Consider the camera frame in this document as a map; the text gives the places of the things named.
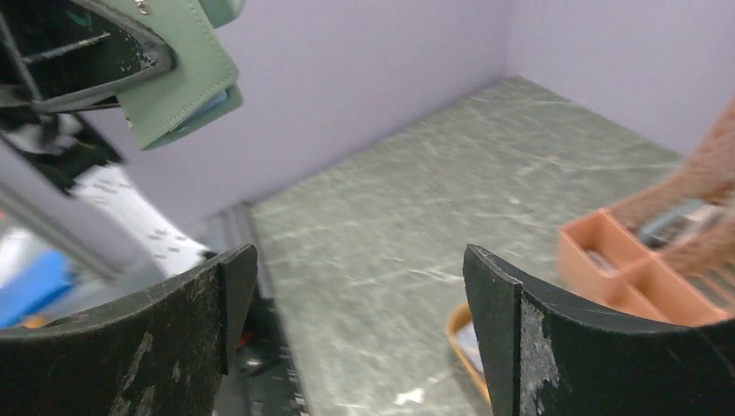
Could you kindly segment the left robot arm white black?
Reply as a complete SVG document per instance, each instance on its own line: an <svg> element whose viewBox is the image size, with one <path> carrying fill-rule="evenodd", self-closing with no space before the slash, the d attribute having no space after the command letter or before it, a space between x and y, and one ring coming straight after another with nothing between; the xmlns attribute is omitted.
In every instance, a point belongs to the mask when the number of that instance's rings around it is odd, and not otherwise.
<svg viewBox="0 0 735 416"><path fill-rule="evenodd" d="M1 139L59 192L107 214L165 276L210 258L128 177L123 157L83 118L172 71L174 50L103 1L1 4Z"/></svg>

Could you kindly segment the mint green card holder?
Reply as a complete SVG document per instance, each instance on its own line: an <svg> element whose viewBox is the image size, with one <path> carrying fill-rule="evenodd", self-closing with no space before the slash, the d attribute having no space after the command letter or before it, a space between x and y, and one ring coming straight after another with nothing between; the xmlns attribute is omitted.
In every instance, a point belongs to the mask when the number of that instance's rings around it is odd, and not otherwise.
<svg viewBox="0 0 735 416"><path fill-rule="evenodd" d="M165 146L237 109L238 69L215 30L242 1L109 1L172 50L174 67L117 95L143 150Z"/></svg>

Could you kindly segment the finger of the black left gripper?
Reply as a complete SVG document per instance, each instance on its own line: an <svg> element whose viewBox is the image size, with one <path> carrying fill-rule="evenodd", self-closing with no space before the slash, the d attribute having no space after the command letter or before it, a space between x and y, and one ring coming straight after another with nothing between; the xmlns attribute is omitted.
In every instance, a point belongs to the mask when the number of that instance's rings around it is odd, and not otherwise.
<svg viewBox="0 0 735 416"><path fill-rule="evenodd" d="M104 1L1 3L1 105L84 111L173 70L152 29Z"/></svg>

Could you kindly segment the silver credit card stack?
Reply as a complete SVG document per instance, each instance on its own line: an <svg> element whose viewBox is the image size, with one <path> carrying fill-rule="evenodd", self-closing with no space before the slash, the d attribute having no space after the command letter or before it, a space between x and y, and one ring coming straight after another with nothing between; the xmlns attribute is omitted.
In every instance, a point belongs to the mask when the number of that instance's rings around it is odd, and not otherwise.
<svg viewBox="0 0 735 416"><path fill-rule="evenodd" d="M456 335L456 340L459 344L465 357L472 364L478 374L483 375L484 369L482 359L478 349L478 339L475 333L474 324L469 321L464 327L460 328Z"/></svg>

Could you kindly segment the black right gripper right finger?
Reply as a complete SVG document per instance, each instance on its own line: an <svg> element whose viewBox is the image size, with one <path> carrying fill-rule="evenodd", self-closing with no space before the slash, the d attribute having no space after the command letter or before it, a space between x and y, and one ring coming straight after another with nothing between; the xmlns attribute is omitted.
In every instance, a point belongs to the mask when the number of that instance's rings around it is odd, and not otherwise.
<svg viewBox="0 0 735 416"><path fill-rule="evenodd" d="M494 414L733 414L733 320L689 328L619 312L474 244L463 276Z"/></svg>

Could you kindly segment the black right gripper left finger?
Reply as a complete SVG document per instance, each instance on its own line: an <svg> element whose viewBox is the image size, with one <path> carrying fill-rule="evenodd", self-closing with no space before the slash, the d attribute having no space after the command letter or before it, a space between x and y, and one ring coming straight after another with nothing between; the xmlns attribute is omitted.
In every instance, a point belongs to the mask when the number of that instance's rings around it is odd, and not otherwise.
<svg viewBox="0 0 735 416"><path fill-rule="evenodd" d="M247 244L44 327L3 330L2 414L211 414L256 282Z"/></svg>

